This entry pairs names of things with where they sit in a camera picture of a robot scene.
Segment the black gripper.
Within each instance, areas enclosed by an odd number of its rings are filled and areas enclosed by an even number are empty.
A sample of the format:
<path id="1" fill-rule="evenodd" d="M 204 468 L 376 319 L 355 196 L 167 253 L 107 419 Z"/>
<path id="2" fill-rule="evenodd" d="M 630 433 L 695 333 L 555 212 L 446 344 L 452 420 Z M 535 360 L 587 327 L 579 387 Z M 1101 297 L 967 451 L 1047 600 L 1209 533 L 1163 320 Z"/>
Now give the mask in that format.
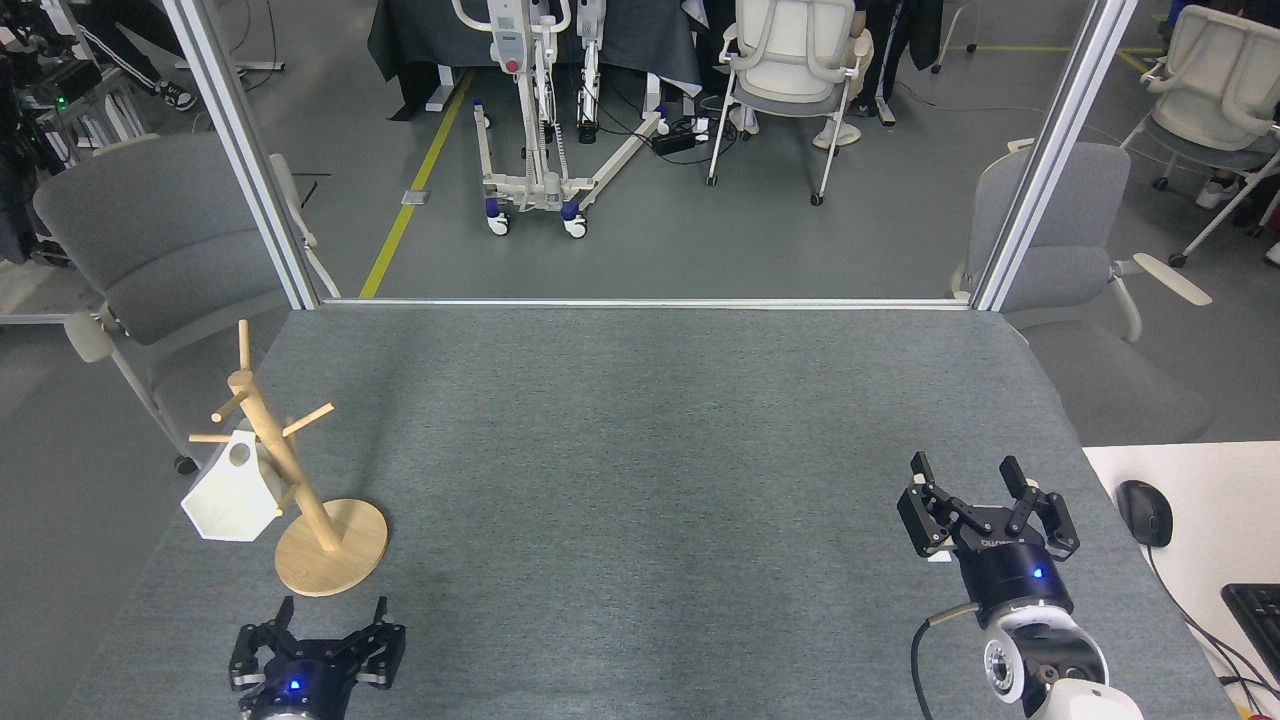
<path id="1" fill-rule="evenodd" d="M 977 509 L 937 484 L 925 452 L 915 452 L 910 466 L 913 482 L 900 496 L 897 510 L 920 557 L 940 552 L 959 527 L 979 534 L 959 537 L 960 570 L 969 600 L 978 605 L 979 628 L 987 629 L 995 619 L 1027 606 L 1074 610 L 1053 566 L 1053 560 L 1066 561 L 1080 546 L 1061 495 L 1044 492 L 1025 475 L 1015 456 L 1006 456 L 1000 473 L 1015 503 L 1004 532 L 1018 541 L 989 539 L 982 537 L 987 536 L 987 520 Z M 1032 514 L 1041 520 L 1044 539 L 1037 534 L 1024 537 Z"/>
<path id="2" fill-rule="evenodd" d="M 344 719 L 352 685 L 390 689 L 407 642 L 403 624 L 387 618 L 388 598 L 378 600 L 372 621 L 347 635 L 335 651 L 335 665 L 297 660 L 300 642 L 289 632 L 294 598 L 285 597 L 274 619 L 239 629 L 229 661 L 233 691 L 243 719 Z M 262 671 L 259 651 L 269 648 L 273 661 Z"/>

